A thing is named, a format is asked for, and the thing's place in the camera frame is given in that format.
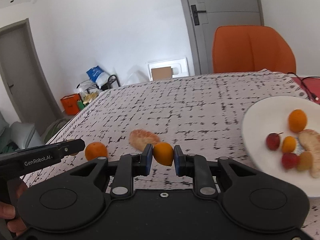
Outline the person's hand on handle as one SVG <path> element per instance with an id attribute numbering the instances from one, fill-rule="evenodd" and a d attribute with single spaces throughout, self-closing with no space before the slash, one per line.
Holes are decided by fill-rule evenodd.
<path id="1" fill-rule="evenodd" d="M 13 237 L 27 230 L 26 225 L 17 213 L 16 205 L 20 196 L 28 189 L 21 178 L 10 180 L 1 187 L 1 219 Z"/>

